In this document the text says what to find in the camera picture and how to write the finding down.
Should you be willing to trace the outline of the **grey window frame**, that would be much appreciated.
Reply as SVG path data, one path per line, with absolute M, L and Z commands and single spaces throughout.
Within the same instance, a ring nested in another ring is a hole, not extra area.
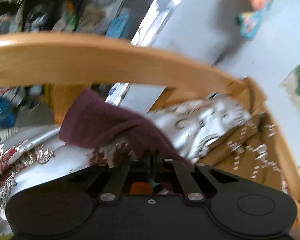
M 181 1 L 118 0 L 105 35 L 129 40 L 134 46 L 150 46 Z

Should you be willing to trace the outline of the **wooden bed frame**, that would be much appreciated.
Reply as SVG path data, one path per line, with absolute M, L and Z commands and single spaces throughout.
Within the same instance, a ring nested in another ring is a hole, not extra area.
M 0 87 L 38 83 L 53 85 L 54 125 L 62 124 L 89 88 L 106 103 L 139 115 L 223 97 L 239 102 L 250 119 L 266 113 L 275 125 L 275 152 L 288 193 L 197 161 L 187 167 L 205 200 L 185 203 L 170 185 L 154 181 L 154 152 L 147 151 L 137 160 L 138 181 L 115 203 L 101 203 L 98 196 L 110 169 L 130 157 L 19 191 L 5 206 L 11 233 L 0 239 L 291 239 L 293 229 L 300 232 L 300 171 L 250 78 L 97 35 L 0 35 Z

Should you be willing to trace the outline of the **brown patterned PF blanket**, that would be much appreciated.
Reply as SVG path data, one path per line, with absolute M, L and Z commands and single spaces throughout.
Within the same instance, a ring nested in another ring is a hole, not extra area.
M 288 193 L 275 152 L 275 134 L 266 113 L 254 115 L 210 144 L 199 162 Z

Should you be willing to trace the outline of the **floral satin bed sheet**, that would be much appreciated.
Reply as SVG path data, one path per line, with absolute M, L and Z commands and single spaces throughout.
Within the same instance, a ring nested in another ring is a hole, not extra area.
M 95 96 L 79 98 L 61 125 L 0 130 L 0 237 L 11 233 L 5 206 L 19 191 L 89 166 L 138 160 L 147 151 L 194 164 L 209 144 L 250 117 L 228 97 L 139 115 Z

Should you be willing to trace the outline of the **curled anime girl poster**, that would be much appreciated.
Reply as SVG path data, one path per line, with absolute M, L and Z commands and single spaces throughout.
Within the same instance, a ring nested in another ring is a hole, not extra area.
M 240 27 L 240 35 L 253 40 L 259 31 L 267 12 L 270 10 L 274 0 L 247 0 L 252 10 L 236 16 L 237 25 Z

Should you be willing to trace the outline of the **maroon long-sleeve top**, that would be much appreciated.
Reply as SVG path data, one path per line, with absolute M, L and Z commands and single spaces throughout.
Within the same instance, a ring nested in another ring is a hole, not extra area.
M 139 158 L 146 150 L 157 150 L 163 159 L 172 158 L 192 167 L 151 121 L 106 103 L 90 88 L 84 90 L 71 105 L 59 132 L 62 141 L 82 148 L 102 147 L 118 137 L 124 137 Z

